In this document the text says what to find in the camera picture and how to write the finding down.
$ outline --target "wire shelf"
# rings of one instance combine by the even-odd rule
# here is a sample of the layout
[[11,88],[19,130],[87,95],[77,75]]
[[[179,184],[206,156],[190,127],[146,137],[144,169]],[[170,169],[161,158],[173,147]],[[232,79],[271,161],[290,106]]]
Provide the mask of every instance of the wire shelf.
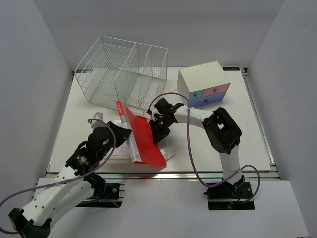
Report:
[[145,116],[167,81],[168,49],[100,36],[75,71],[86,99],[117,110],[122,101]]

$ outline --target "gray backdrop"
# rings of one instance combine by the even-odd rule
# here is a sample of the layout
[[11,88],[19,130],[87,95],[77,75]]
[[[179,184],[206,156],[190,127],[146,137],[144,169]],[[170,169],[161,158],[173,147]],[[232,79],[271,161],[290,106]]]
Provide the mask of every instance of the gray backdrop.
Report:
[[[0,1],[0,200],[44,176],[71,82],[71,71],[32,0]],[[8,213],[32,196],[1,207]]]
[[317,238],[316,65],[317,1],[287,0],[252,60],[249,79],[278,171],[290,180],[312,238]]
[[167,47],[169,66],[249,66],[283,0],[35,0],[74,70],[100,35]]

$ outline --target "wire basket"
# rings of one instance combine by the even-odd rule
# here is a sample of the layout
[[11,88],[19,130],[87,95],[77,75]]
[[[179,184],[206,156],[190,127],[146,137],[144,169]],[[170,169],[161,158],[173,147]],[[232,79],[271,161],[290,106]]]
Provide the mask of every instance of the wire basket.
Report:
[[100,36],[75,70],[88,102],[117,110],[122,101],[141,116],[167,81],[168,49]]

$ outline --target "purple cable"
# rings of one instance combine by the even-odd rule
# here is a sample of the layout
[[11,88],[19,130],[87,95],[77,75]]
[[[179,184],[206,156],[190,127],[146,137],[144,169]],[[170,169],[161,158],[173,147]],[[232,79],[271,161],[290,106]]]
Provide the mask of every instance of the purple cable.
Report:
[[[110,132],[111,132],[111,134],[112,134],[112,136],[113,136],[113,148],[112,148],[110,154],[104,159],[104,161],[101,162],[101,164],[100,164],[99,166],[97,166],[97,167],[94,168],[93,170],[89,171],[88,173],[86,173],[86,174],[84,174],[84,175],[82,175],[82,176],[78,176],[78,177],[76,177],[76,178],[72,178],[72,179],[67,179],[67,180],[64,180],[64,181],[60,181],[58,184],[64,184],[64,183],[68,183],[68,182],[74,182],[74,181],[77,181],[77,180],[79,180],[79,179],[82,179],[82,178],[85,178],[85,177],[91,175],[91,174],[94,173],[96,170],[98,170],[101,166],[103,166],[103,165],[105,164],[105,162],[107,162],[107,161],[110,159],[111,155],[114,153],[114,150],[115,150],[115,146],[116,146],[116,142],[117,142],[117,141],[116,141],[115,134],[114,134],[113,130],[112,130],[112,129],[110,128],[110,126],[108,126],[104,121],[99,120],[99,119],[96,119],[96,118],[91,118],[91,119],[88,120],[88,122],[91,122],[92,120],[95,120],[95,121],[100,122],[101,124],[103,124],[105,127],[107,127],[107,128],[110,130]],[[2,205],[3,205],[5,202],[7,202],[9,199],[11,199],[11,198],[13,198],[13,197],[15,197],[15,196],[17,196],[17,195],[20,195],[20,194],[23,194],[23,193],[26,193],[26,192],[30,192],[30,191],[34,191],[34,190],[38,190],[38,189],[41,189],[41,188],[48,188],[48,187],[54,187],[54,186],[57,186],[57,184],[55,184],[55,183],[50,183],[50,184],[42,185],[42,186],[39,186],[39,187],[32,187],[32,188],[29,188],[29,189],[26,189],[26,190],[22,190],[22,191],[16,192],[16,193],[10,195],[9,197],[5,198],[5,199],[0,203],[0,207],[2,207]],[[2,227],[0,227],[0,232],[3,232],[3,233],[5,233],[5,234],[9,234],[9,235],[16,235],[16,234],[18,234],[18,232],[10,232],[10,231],[7,231],[7,230],[3,229]]]
[[[148,111],[150,111],[150,108],[151,108],[151,105],[152,103],[159,97],[163,96],[163,95],[167,95],[167,94],[175,94],[175,95],[178,95],[178,96],[181,96],[182,98],[184,98],[187,102],[189,102],[188,98],[186,98],[184,95],[180,94],[180,93],[174,93],[174,92],[169,92],[169,93],[163,93],[161,95],[158,95],[156,96],[150,103],[149,105],[149,109]],[[204,186],[204,187],[207,187],[207,188],[214,188],[214,187],[217,187],[217,186],[220,186],[222,185],[223,183],[227,182],[229,179],[231,179],[232,177],[234,177],[237,173],[240,172],[240,170],[243,170],[244,168],[246,167],[251,167],[255,170],[255,172],[257,173],[257,176],[258,176],[258,185],[257,185],[257,189],[256,191],[253,193],[253,195],[248,198],[247,200],[245,201],[242,201],[242,202],[239,202],[239,203],[246,203],[248,201],[250,201],[251,199],[254,198],[254,196],[258,193],[259,191],[259,188],[260,188],[260,174],[259,174],[259,171],[253,166],[253,165],[244,165],[241,167],[240,170],[234,172],[233,174],[231,174],[229,177],[225,178],[224,180],[222,180],[221,182],[219,183],[216,183],[214,185],[207,185],[205,184],[202,179],[200,178],[198,172],[197,172],[197,169],[196,169],[196,166],[194,164],[194,159],[193,159],[193,155],[192,155],[192,149],[191,149],[191,145],[190,145],[190,135],[189,135],[189,127],[190,127],[190,108],[188,108],[187,110],[187,147],[188,147],[188,153],[189,153],[189,159],[190,159],[190,162],[192,164],[192,167],[193,167],[193,170],[194,170],[194,173],[198,179],[198,181]]]

